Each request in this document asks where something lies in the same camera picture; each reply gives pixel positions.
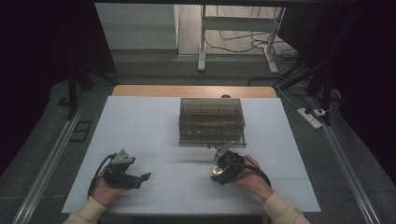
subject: gray floor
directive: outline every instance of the gray floor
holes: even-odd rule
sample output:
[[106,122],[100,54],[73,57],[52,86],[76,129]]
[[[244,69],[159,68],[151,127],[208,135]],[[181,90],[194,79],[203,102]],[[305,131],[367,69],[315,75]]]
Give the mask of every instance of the gray floor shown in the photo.
[[[268,66],[262,55],[209,56],[206,72],[201,74],[197,72],[196,56],[176,56],[167,53],[131,55],[130,53],[114,52],[118,74],[113,77],[123,84],[246,86],[252,77],[266,77],[264,80],[252,82],[252,86],[271,86],[276,80],[269,75]],[[280,73],[285,72],[291,64],[292,62],[278,62]],[[89,99],[79,120],[92,122],[88,137],[86,141],[67,144],[30,223],[62,223],[67,218],[61,210],[88,148],[106,98],[113,88],[96,76],[92,76],[92,79],[95,87],[89,93]],[[291,90],[303,92],[300,87],[292,87]],[[306,106],[300,97],[285,93],[295,104]],[[312,223],[365,223],[322,130],[313,130],[299,117],[294,105],[285,100],[281,94],[278,93],[278,96],[282,99],[290,127],[322,209],[321,213],[307,213],[306,217]],[[41,120],[17,158],[0,179],[0,223],[10,223],[15,217],[42,163],[62,131],[68,112],[67,106],[58,105],[62,97],[67,97],[66,82],[53,87],[50,102]],[[396,223],[395,186],[368,148],[340,117],[337,106],[337,102],[332,103],[332,128],[336,131],[379,218],[383,223]],[[71,139],[78,140],[81,137],[80,133],[74,133]],[[252,217],[249,220],[242,217],[230,221],[218,217],[203,220],[116,217],[110,214],[103,215],[103,221],[104,223],[261,223],[259,217]]]

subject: table leg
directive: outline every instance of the table leg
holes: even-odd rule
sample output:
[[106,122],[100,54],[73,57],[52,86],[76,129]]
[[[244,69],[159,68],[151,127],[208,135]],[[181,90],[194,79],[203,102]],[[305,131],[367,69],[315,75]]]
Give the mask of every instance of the table leg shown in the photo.
[[279,11],[276,13],[276,17],[275,17],[275,20],[274,20],[274,25],[273,25],[273,28],[271,30],[270,36],[268,38],[268,43],[264,46],[265,58],[267,59],[268,66],[269,66],[270,71],[271,71],[272,74],[278,74],[278,70],[277,70],[276,64],[274,62],[274,57],[273,57],[273,55],[271,53],[271,49],[272,49],[272,47],[274,45],[274,40],[275,40],[275,37],[276,37],[277,30],[279,28],[280,22],[282,20],[282,15],[283,15],[284,9],[285,8],[281,7],[279,9]]
[[205,71],[205,23],[206,23],[206,5],[201,6],[201,43],[199,49],[198,72]]

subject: white table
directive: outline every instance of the white table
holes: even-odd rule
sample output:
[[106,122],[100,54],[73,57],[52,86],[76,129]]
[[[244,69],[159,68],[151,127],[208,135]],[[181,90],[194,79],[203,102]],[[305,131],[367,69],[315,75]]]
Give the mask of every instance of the white table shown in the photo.
[[[242,98],[246,148],[273,188],[305,212],[320,211],[280,99]],[[123,193],[107,212],[129,215],[261,215],[253,194],[210,179],[214,151],[180,147],[180,97],[110,96],[64,213],[81,208],[100,162],[121,149],[132,157],[129,175],[151,172],[140,189]]]

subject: person's right hand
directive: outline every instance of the person's right hand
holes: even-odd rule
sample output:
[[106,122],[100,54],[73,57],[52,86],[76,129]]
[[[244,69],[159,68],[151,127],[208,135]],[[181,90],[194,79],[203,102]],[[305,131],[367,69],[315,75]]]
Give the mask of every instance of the person's right hand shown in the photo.
[[[245,156],[245,164],[260,168],[259,163],[249,155]],[[274,193],[274,190],[268,186],[260,175],[249,169],[244,169],[236,179],[230,182],[230,184],[242,187],[256,194],[263,201],[267,200],[271,194]]]

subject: person's left hand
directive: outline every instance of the person's left hand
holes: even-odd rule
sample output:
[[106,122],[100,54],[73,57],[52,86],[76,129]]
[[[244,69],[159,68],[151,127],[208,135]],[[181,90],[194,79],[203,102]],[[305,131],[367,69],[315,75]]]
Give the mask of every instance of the person's left hand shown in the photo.
[[108,207],[114,199],[119,196],[119,194],[130,190],[130,189],[121,189],[116,188],[109,185],[103,178],[103,174],[105,173],[105,168],[103,168],[102,172],[99,174],[96,179],[95,187],[92,191],[92,197],[99,202],[101,205]]

